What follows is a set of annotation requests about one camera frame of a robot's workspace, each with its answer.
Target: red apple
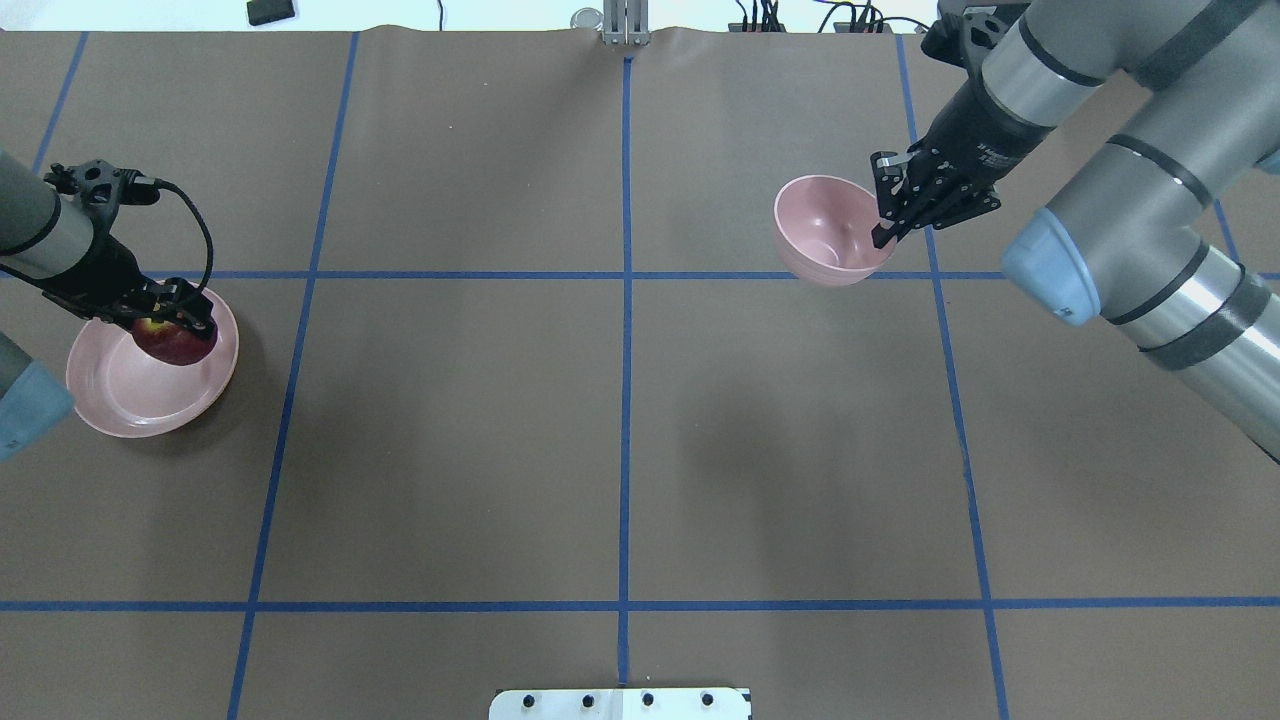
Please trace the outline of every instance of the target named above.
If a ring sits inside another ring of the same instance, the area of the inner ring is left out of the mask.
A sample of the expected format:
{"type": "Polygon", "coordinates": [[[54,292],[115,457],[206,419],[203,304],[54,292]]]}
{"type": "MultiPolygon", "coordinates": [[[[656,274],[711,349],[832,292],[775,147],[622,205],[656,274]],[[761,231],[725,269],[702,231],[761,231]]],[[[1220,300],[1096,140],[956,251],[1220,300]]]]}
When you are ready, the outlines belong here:
{"type": "Polygon", "coordinates": [[[142,352],[169,365],[193,365],[205,359],[218,343],[215,332],[209,340],[200,340],[182,325],[169,320],[142,318],[133,320],[129,331],[142,352]]]}

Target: white background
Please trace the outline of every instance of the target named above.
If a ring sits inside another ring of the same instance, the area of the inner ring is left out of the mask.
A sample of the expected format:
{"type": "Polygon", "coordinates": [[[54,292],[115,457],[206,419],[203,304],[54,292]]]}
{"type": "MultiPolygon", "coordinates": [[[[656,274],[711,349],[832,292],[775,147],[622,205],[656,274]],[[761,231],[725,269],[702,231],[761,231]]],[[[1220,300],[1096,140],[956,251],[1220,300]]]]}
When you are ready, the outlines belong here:
{"type": "MultiPolygon", "coordinates": [[[[750,0],[744,0],[748,10],[750,0]]],[[[251,28],[243,0],[0,0],[4,29],[236,29],[236,31],[351,31],[380,24],[435,29],[435,0],[294,0],[297,17],[251,28]]],[[[444,0],[447,31],[508,31],[567,28],[573,12],[602,6],[599,0],[444,0]]],[[[929,23],[936,0],[877,0],[886,15],[906,15],[929,23]]],[[[790,32],[814,32],[829,5],[812,0],[783,0],[780,17],[790,32]]],[[[680,26],[724,31],[742,12],[733,0],[650,0],[649,27],[680,26]]],[[[833,20],[849,19],[849,9],[833,20]]],[[[913,23],[892,23],[911,32],[913,23]]]]}

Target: white metal plate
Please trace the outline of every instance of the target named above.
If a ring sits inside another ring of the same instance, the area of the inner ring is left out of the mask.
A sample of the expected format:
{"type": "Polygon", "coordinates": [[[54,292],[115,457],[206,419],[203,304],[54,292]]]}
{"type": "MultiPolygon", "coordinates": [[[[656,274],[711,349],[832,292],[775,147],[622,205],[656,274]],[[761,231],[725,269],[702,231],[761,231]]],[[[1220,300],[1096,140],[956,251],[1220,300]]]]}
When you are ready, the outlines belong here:
{"type": "Polygon", "coordinates": [[[751,691],[745,688],[504,691],[489,705],[489,720],[750,720],[750,717],[751,691]]]}

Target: blue joint cap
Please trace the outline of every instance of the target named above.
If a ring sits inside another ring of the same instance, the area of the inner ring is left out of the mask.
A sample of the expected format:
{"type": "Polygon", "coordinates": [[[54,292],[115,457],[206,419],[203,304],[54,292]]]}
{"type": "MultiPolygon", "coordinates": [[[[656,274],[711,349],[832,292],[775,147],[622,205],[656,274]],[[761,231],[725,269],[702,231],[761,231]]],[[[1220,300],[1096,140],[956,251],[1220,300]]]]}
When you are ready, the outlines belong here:
{"type": "Polygon", "coordinates": [[[45,434],[65,418],[76,400],[40,363],[31,363],[0,396],[0,460],[45,434]]]}
{"type": "Polygon", "coordinates": [[[1047,208],[1005,249],[1005,277],[1069,325],[1102,313],[1098,288],[1062,222],[1047,208]]]}
{"type": "Polygon", "coordinates": [[[1258,168],[1263,172],[1271,173],[1272,176],[1280,176],[1280,150],[1276,150],[1275,152],[1258,160],[1258,168]]]}

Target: white bracket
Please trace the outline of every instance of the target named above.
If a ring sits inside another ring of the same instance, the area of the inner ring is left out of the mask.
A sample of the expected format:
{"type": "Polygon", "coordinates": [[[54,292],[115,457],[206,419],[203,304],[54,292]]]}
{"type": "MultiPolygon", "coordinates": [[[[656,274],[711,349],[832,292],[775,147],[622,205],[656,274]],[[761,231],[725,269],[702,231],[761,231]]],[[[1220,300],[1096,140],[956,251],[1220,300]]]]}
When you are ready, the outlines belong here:
{"type": "Polygon", "coordinates": [[[605,45],[649,45],[649,0],[604,0],[605,45]]]}
{"type": "Polygon", "coordinates": [[[751,720],[745,688],[506,691],[489,720],[751,720]]]}

